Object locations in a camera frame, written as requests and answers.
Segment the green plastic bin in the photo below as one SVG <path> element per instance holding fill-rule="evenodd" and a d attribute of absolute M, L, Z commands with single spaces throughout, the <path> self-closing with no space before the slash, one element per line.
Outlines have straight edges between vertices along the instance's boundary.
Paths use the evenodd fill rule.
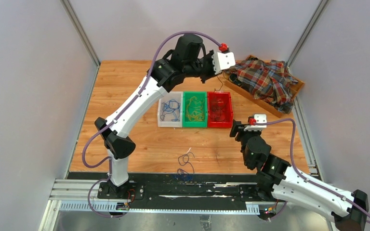
<path fill-rule="evenodd" d="M 208 123 L 207 93 L 184 91 L 182 111 L 183 127 L 206 128 Z"/>

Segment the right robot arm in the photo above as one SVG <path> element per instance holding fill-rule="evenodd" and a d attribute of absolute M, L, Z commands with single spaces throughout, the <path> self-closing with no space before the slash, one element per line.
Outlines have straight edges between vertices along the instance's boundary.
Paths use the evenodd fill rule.
<path fill-rule="evenodd" d="M 268 122 L 249 117 L 248 122 L 233 121 L 230 137 L 241 144 L 244 165 L 257 170 L 257 196 L 301 206 L 325 217 L 340 231 L 363 231 L 369 210 L 368 196 L 334 187 L 299 170 L 294 160 L 286 161 L 271 153 L 261 137 Z"/>

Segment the red plastic bin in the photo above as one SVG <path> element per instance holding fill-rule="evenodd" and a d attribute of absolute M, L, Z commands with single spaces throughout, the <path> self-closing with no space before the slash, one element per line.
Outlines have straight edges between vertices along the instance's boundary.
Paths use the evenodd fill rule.
<path fill-rule="evenodd" d="M 207 92 L 208 127 L 231 128 L 234 117 L 230 92 Z"/>

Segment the white plastic bin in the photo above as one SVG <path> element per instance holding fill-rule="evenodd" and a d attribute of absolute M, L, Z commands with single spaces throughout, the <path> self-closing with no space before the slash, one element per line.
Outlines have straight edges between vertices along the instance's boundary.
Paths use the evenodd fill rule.
<path fill-rule="evenodd" d="M 157 111 L 158 127 L 181 128 L 183 92 L 171 91 L 159 99 Z"/>

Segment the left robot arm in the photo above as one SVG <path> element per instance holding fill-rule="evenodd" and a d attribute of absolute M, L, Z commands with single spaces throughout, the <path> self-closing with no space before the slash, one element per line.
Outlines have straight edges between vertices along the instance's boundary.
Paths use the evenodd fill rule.
<path fill-rule="evenodd" d="M 199 77 L 205 83 L 217 74 L 213 63 L 215 52 L 206 51 L 203 39 L 207 38 L 218 46 L 221 43 L 196 31 L 178 32 L 176 35 L 178 40 L 175 48 L 158 59 L 160 50 L 174 35 L 162 42 L 146 76 L 120 108 L 107 118 L 99 117 L 95 120 L 98 130 L 96 135 L 102 137 L 110 161 L 107 177 L 107 182 L 111 184 L 109 191 L 117 199 L 128 194 L 128 159 L 136 148 L 129 133 L 134 125 L 154 103 L 182 84 L 185 78 Z"/>

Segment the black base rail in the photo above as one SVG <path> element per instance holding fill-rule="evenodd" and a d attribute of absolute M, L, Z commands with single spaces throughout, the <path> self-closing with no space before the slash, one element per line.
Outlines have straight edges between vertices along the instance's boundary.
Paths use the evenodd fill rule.
<path fill-rule="evenodd" d="M 128 213 L 256 215 L 269 221 L 286 208 L 257 189 L 254 174 L 130 173 L 122 186 L 102 173 L 73 172 L 56 180 L 50 200 L 63 211 L 88 211 L 103 217 Z"/>

